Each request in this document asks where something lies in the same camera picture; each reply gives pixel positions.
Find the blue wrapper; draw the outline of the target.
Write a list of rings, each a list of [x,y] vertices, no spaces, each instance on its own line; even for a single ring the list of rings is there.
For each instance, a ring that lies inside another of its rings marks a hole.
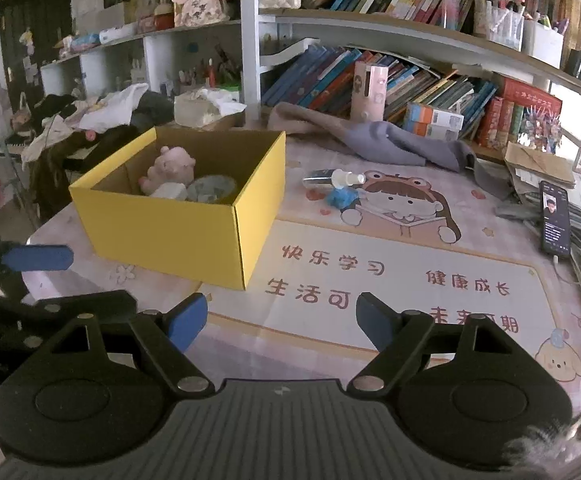
[[[356,188],[334,188],[325,197],[325,202],[338,210],[351,208],[359,200]]]

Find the white power adapter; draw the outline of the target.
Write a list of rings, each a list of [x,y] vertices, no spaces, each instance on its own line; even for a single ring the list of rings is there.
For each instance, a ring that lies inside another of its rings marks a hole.
[[[165,200],[178,200],[179,202],[185,202],[187,196],[186,185],[179,182],[164,182],[150,194],[151,198],[164,198]]]

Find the dark spray bottle white cap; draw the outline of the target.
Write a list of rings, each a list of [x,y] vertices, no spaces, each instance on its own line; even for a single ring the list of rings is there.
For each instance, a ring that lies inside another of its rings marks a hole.
[[[356,174],[343,169],[315,170],[302,179],[302,184],[309,190],[340,190],[363,185],[366,181],[364,174]]]

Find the pink plush pig toy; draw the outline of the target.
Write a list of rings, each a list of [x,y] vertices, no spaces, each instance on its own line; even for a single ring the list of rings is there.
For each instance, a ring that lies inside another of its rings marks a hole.
[[[146,176],[138,180],[138,185],[145,195],[153,194],[167,182],[189,185],[194,181],[195,165],[196,160],[184,148],[164,146]]]

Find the yellow cardboard box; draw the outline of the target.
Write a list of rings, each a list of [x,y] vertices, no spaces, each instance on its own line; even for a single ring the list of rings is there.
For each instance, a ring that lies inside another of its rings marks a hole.
[[[226,176],[217,204],[143,194],[159,151],[184,148],[197,177]],[[97,255],[232,289],[246,289],[285,193],[285,133],[153,128],[107,157],[69,191]]]

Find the pink cartoon table mat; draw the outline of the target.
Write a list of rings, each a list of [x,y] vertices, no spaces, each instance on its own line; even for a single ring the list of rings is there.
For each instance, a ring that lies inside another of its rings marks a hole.
[[[364,174],[359,200],[338,210],[310,172]],[[373,353],[355,320],[371,292],[441,325],[483,313],[568,391],[581,382],[581,294],[556,278],[539,239],[499,218],[497,201],[461,174],[365,162],[292,142],[286,192],[246,290],[205,288],[213,318],[250,335],[350,359]]]

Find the grey purple cloth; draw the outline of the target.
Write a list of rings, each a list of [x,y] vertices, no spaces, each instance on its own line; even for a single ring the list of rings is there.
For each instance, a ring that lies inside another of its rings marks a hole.
[[[271,110],[268,128],[298,136],[326,136],[327,141],[337,141],[349,152],[379,164],[432,164],[457,174],[477,168],[476,155],[465,143],[417,136],[391,122],[351,122],[283,102]]]

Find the orange blue white box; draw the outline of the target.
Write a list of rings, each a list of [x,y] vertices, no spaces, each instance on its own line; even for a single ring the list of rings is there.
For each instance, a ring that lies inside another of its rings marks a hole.
[[[456,141],[463,125],[462,114],[414,102],[406,107],[403,122],[410,133],[445,142]]]

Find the black smartphone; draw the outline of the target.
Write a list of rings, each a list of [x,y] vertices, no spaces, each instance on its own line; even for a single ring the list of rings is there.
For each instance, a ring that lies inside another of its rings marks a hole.
[[[542,202],[543,252],[557,258],[568,258],[571,248],[571,226],[568,193],[548,181],[540,182]]]

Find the white tissue pack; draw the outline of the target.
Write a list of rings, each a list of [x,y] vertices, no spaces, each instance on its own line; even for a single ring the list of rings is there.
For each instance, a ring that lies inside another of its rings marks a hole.
[[[247,105],[235,91],[198,88],[174,98],[174,121],[182,127],[202,128],[218,120],[243,113]]]

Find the pink cylindrical box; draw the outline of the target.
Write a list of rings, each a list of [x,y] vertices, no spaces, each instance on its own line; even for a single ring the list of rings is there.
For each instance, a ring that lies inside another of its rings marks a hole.
[[[381,122],[385,111],[389,68],[361,61],[355,63],[350,119]]]

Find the stack of papers and books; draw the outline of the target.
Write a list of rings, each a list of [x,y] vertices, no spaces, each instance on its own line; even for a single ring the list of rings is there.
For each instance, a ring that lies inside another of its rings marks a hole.
[[[581,174],[567,159],[516,143],[503,160],[519,200],[504,214],[533,226],[556,278],[581,288]]]

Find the white bookshelf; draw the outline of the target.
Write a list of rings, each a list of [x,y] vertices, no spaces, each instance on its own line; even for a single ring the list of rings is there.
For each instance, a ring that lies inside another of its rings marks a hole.
[[[72,54],[41,67],[45,93],[67,94],[81,87],[86,96],[104,96],[131,78],[132,58],[142,58],[145,80],[159,91],[180,70],[201,58],[216,58],[221,46],[240,62],[240,96],[249,119],[262,114],[261,78],[289,62],[310,44],[348,46],[400,54],[438,68],[464,73],[498,73],[536,87],[568,90],[563,125],[577,120],[578,130],[563,129],[566,142],[581,148],[581,80],[538,58],[503,44],[455,30],[404,21],[383,14],[323,10],[272,10],[247,6],[246,21],[176,27],[127,36]]]

